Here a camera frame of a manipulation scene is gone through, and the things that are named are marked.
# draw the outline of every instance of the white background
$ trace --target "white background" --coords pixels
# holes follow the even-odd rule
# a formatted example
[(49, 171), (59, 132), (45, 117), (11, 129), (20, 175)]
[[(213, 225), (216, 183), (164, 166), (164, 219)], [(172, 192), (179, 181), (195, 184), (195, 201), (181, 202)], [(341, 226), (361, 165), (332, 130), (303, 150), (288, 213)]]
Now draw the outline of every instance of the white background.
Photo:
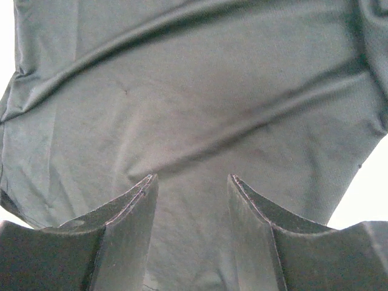
[[(13, 1), (0, 0), (0, 97), (15, 70)], [(388, 221), (388, 138), (384, 138), (363, 164), (329, 226), (343, 229), (361, 221)], [(0, 207), (0, 220), (27, 226)]]

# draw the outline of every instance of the dark gray object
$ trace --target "dark gray object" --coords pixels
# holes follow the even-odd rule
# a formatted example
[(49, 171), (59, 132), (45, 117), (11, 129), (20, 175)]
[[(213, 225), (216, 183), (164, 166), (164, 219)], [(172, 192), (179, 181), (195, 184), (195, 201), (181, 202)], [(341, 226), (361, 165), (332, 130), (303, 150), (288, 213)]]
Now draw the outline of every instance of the dark gray object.
[(0, 224), (1, 290), (141, 290), (157, 176), (58, 228)]
[(388, 222), (334, 230), (229, 176), (240, 291), (388, 290)]
[(14, 3), (0, 203), (58, 227), (157, 173), (145, 290), (238, 290), (229, 173), (325, 224), (387, 134), (383, 1)]

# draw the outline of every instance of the gray fabric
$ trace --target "gray fabric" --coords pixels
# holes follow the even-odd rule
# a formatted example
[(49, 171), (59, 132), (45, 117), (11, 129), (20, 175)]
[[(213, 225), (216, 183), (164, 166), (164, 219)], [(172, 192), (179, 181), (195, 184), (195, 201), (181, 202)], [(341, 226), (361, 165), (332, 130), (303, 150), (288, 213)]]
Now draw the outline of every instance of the gray fabric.
[(144, 290), (238, 290), (227, 175), (324, 224), (387, 133), (377, 3), (15, 0), (1, 190), (58, 226), (157, 173)]

